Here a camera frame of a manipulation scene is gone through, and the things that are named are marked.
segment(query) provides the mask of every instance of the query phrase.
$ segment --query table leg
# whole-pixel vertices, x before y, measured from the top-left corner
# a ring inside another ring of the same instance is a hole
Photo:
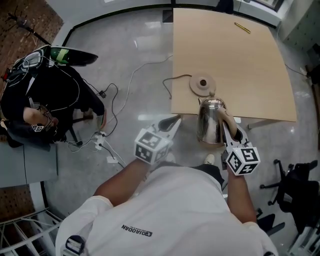
[[[273,119],[266,119],[266,120],[262,120],[259,122],[254,122],[254,123],[249,123],[248,124],[248,129],[253,129],[253,128],[257,128],[257,127],[261,127],[261,126],[266,126],[266,125],[270,125],[273,123],[277,123],[280,122],[279,120],[273,120]]]

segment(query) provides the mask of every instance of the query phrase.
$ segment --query stainless steel kettle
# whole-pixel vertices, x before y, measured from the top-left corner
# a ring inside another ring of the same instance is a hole
[[[215,91],[210,91],[210,96],[201,101],[197,117],[197,137],[200,141],[214,147],[221,147],[223,143],[223,126],[225,121],[230,135],[234,138],[237,133],[237,124],[234,117],[227,111],[226,104],[221,98],[215,97]]]

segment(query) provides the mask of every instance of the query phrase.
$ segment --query glossy floor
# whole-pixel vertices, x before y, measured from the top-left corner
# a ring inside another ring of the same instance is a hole
[[[298,71],[307,62],[301,52],[278,42],[285,63]],[[82,49],[99,56],[97,61],[86,67],[77,68],[83,78],[99,91],[115,83],[119,92],[114,101],[114,112],[123,106],[132,72],[146,62],[161,62],[173,54],[173,25],[162,23],[160,9],[129,12],[100,19],[77,28],[67,43],[68,47]],[[135,72],[127,103],[117,116],[118,125],[107,138],[110,145],[126,163],[134,159],[134,139],[141,128],[151,123],[150,118],[169,114],[171,103],[162,80],[172,76],[172,58],[158,64],[147,64]],[[267,202],[275,189],[260,190],[260,184],[271,184],[280,179],[279,171],[273,165],[274,159],[289,163],[305,163],[319,159],[317,149],[317,118],[311,87],[303,76],[287,70],[297,111],[297,122],[278,122],[247,131],[249,139],[258,147],[261,157],[259,169],[246,177],[255,208],[265,214],[275,213],[275,224],[285,222],[285,229],[274,234],[272,239],[280,251],[286,250],[297,234],[293,218],[280,211],[277,205]],[[111,85],[103,103],[108,109],[108,120],[112,118],[111,102],[116,88]],[[185,115],[174,139],[173,153],[178,164],[196,166],[201,164],[208,151],[196,139],[195,115]],[[256,122],[242,118],[241,126]],[[115,120],[108,123],[109,133]],[[95,131],[95,123],[78,123],[75,130],[82,139],[89,139]],[[78,208],[105,180],[121,170],[119,165],[108,164],[106,150],[95,150],[93,142],[78,152],[72,153],[67,143],[58,145],[58,178],[45,182],[49,204],[67,216]],[[220,153],[214,152],[216,165],[221,167]],[[319,179],[319,168],[311,172],[311,178]]]

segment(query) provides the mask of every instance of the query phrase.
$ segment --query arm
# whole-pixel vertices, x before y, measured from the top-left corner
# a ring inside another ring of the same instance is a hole
[[[134,160],[115,176],[102,183],[94,196],[109,199],[113,206],[126,202],[136,191],[149,167],[149,164],[139,159]]]
[[[42,124],[45,126],[48,122],[48,117],[34,108],[25,107],[23,110],[23,120],[30,125]]]
[[[245,177],[235,176],[228,170],[228,199],[227,204],[231,213],[242,223],[257,222],[256,211],[252,204]]]

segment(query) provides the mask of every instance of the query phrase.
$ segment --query seated person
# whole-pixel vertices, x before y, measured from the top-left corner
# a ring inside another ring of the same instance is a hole
[[[46,131],[54,128],[48,139],[51,143],[63,140],[72,127],[74,109],[80,109],[84,117],[95,112],[98,130],[105,126],[104,104],[74,68],[45,67],[32,81],[27,73],[19,83],[7,84],[0,103],[5,119],[44,126]],[[33,103],[41,107],[34,108]]]

